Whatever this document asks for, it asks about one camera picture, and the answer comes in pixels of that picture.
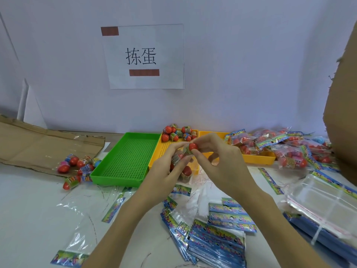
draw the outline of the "brown cardboard flap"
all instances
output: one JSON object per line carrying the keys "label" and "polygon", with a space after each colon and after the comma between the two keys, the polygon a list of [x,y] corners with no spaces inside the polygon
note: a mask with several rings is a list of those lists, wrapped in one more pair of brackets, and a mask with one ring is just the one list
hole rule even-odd
{"label": "brown cardboard flap", "polygon": [[70,153],[79,158],[95,157],[104,147],[105,138],[47,130],[0,115],[0,162],[57,176],[57,167]]}
{"label": "brown cardboard flap", "polygon": [[342,175],[357,185],[357,24],[340,60],[324,111],[324,123]]}

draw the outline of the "person's right hand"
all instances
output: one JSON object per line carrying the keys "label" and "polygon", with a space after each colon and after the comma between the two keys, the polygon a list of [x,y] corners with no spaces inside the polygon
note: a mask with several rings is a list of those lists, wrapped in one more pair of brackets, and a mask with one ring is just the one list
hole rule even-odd
{"label": "person's right hand", "polygon": [[[259,189],[239,148],[228,145],[215,133],[195,138],[191,142],[196,143],[199,148],[199,150],[192,150],[198,163],[212,182],[227,195],[239,202],[240,198]],[[207,159],[202,153],[210,151],[213,154]],[[218,157],[220,159],[218,165],[212,165],[212,161]]]}

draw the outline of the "white table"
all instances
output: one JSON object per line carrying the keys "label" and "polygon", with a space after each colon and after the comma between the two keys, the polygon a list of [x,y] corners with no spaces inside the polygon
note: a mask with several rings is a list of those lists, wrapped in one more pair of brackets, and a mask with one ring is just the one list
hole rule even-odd
{"label": "white table", "polygon": [[[277,172],[265,166],[274,179],[296,179],[297,176]],[[257,184],[271,194],[276,202],[283,195],[276,195],[256,167],[250,171]],[[65,249],[74,229],[93,203],[114,202],[115,188],[96,185],[78,186],[72,191],[62,189],[64,179],[28,169],[0,164],[0,266],[55,268],[50,261],[60,249]],[[57,207],[59,203],[75,202],[77,211]],[[179,268],[193,267],[185,262],[176,249],[166,226],[161,221],[163,205],[151,209],[138,224],[124,255],[121,267],[125,268]],[[92,218],[97,242],[105,234],[108,224],[102,217]],[[263,235],[247,235],[247,265],[276,268],[279,264]],[[199,262],[198,267],[210,267]]]}

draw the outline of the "yellow plastic tray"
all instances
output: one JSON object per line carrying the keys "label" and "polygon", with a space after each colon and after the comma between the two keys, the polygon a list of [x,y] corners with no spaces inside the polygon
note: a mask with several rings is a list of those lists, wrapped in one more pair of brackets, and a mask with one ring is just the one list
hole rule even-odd
{"label": "yellow plastic tray", "polygon": [[[224,139],[224,137],[229,134],[229,133],[222,133],[222,132],[217,132],[217,131],[199,131],[199,137],[203,136],[203,135],[207,135],[209,133],[216,133],[218,134],[218,136],[222,139]],[[204,156],[206,156],[207,158],[212,154],[212,152],[206,152],[203,153]],[[275,161],[275,154],[274,152],[271,151],[264,151],[261,153],[262,155],[246,155],[243,154],[243,159],[244,162],[247,162],[249,164],[273,164]]]}
{"label": "yellow plastic tray", "polygon": [[[183,138],[179,138],[178,139],[178,142],[182,142],[184,141]],[[156,145],[156,148],[155,148],[155,151],[154,151],[154,154],[152,155],[151,157],[151,160],[150,160],[150,163],[149,163],[149,169],[151,169],[152,167],[152,164],[158,159],[160,158],[161,156],[163,156],[163,154],[165,153],[165,151],[167,150],[168,146],[170,146],[172,143],[171,140],[168,140],[167,142],[162,142],[161,141],[161,137]],[[194,158],[194,161],[193,162],[189,162],[188,164],[189,167],[191,167],[191,170],[192,170],[192,173],[197,175],[199,173],[199,164],[196,160],[196,158]]]}

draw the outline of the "hand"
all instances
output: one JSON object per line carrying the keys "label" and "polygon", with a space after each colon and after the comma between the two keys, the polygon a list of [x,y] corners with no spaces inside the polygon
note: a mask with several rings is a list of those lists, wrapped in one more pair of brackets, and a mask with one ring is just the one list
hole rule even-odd
{"label": "hand", "polygon": [[191,156],[185,156],[170,173],[172,156],[178,148],[185,145],[188,145],[188,143],[171,144],[164,155],[154,162],[146,178],[134,194],[133,197],[140,198],[140,202],[146,208],[146,211],[162,202],[172,192],[181,172],[190,162]]}
{"label": "hand", "polygon": [[[252,190],[259,189],[246,166],[239,148],[230,146],[217,134],[210,133],[191,141],[196,143],[199,150],[193,149],[203,170],[212,182],[230,197],[244,198]],[[213,154],[207,159],[201,152]],[[212,165],[212,161],[220,158],[218,165]]]}

